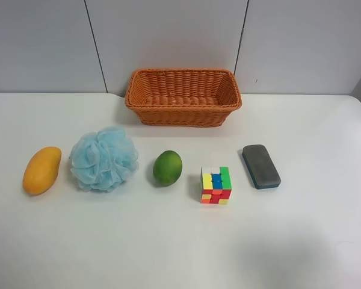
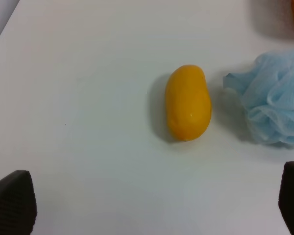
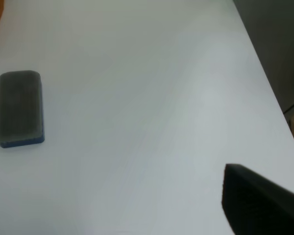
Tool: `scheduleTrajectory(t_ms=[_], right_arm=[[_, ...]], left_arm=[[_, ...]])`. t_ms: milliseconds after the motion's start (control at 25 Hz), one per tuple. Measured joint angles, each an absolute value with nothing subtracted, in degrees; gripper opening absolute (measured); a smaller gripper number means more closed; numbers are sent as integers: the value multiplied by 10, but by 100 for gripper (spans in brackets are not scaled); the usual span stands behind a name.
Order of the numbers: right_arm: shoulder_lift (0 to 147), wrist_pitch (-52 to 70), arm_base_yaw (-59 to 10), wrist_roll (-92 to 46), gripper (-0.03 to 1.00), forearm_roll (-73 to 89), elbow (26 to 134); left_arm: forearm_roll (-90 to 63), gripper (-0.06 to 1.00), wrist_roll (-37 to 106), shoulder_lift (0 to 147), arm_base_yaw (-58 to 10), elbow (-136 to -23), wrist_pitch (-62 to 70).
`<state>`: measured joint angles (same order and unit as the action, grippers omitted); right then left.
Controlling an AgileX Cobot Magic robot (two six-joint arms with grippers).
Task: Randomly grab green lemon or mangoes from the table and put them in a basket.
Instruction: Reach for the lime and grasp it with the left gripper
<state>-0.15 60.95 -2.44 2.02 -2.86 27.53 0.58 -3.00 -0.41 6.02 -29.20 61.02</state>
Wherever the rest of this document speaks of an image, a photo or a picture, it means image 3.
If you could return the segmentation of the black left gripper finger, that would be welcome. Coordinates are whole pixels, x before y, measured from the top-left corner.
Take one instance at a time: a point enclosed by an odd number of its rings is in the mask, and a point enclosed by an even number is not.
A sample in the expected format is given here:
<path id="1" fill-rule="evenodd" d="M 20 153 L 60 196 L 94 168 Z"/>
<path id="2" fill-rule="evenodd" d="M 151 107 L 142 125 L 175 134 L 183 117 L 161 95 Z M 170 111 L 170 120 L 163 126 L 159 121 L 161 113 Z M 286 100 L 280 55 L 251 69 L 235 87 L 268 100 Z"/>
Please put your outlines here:
<path id="1" fill-rule="evenodd" d="M 294 193 L 241 164 L 225 166 L 221 204 L 236 235 L 294 235 Z"/>

